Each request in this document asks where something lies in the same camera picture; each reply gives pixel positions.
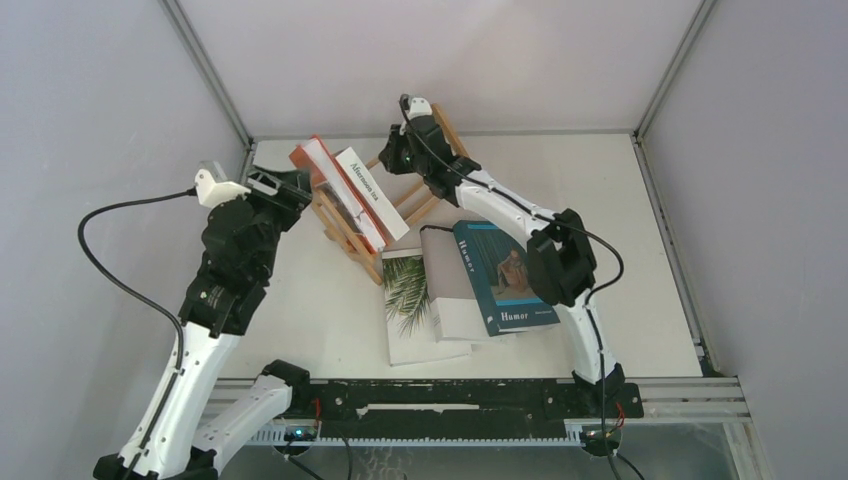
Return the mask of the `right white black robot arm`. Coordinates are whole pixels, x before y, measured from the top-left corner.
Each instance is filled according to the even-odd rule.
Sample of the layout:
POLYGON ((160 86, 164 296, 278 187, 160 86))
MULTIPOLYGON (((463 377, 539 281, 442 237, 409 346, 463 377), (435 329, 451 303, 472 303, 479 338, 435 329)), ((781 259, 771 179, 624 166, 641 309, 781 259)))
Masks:
POLYGON ((482 216, 524 245, 534 293, 569 316, 566 325, 576 355, 572 376, 579 387, 579 406, 592 416, 613 408, 625 375, 597 315, 595 296, 602 287, 595 280, 592 246, 606 248, 619 265, 624 263, 621 254, 586 231, 577 212, 537 207, 474 160, 454 154, 431 115, 392 125, 378 158, 389 173, 421 176, 435 197, 482 216))

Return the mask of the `orange cover book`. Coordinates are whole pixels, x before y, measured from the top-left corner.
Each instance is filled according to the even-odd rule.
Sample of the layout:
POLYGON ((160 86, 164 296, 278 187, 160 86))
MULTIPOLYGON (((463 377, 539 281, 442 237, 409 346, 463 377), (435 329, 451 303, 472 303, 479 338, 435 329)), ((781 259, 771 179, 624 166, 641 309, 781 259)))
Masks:
POLYGON ((351 189, 335 156, 320 137, 313 136, 298 144, 289 154, 289 160, 296 168, 309 171, 313 190, 325 192, 369 253, 379 253, 386 246, 385 235, 351 189))

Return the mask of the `coffee cover white book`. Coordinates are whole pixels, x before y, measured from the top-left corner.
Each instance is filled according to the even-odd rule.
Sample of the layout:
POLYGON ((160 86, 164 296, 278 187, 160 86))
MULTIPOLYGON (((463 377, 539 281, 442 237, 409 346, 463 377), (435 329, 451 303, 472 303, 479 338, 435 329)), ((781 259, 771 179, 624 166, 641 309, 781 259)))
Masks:
POLYGON ((379 229, 386 245, 400 240, 409 226, 377 184, 368 167, 350 147, 335 154, 337 166, 344 173, 360 202, 366 207, 372 223, 379 229))

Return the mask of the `teal Humor book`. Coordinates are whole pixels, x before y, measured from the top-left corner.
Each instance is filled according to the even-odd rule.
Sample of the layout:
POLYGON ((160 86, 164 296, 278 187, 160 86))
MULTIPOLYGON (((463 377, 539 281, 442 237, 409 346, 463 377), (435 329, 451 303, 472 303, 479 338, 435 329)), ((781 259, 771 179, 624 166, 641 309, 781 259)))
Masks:
POLYGON ((461 220, 452 232, 489 336, 560 323, 531 288, 527 253, 515 239, 485 221, 461 220))

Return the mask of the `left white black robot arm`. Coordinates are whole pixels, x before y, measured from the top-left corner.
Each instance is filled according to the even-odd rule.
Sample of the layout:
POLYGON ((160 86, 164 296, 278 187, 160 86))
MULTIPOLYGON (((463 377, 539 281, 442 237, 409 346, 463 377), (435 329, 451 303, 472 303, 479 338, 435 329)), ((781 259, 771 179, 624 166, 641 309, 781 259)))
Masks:
POLYGON ((264 425, 283 413, 301 416, 313 401, 308 372, 276 360, 244 396, 202 421, 221 369, 265 298, 280 237, 311 202, 308 171, 254 167, 240 183, 212 162, 187 195, 209 211, 201 265, 168 317, 175 341, 151 401, 126 444, 97 461, 97 479, 216 479, 264 425))

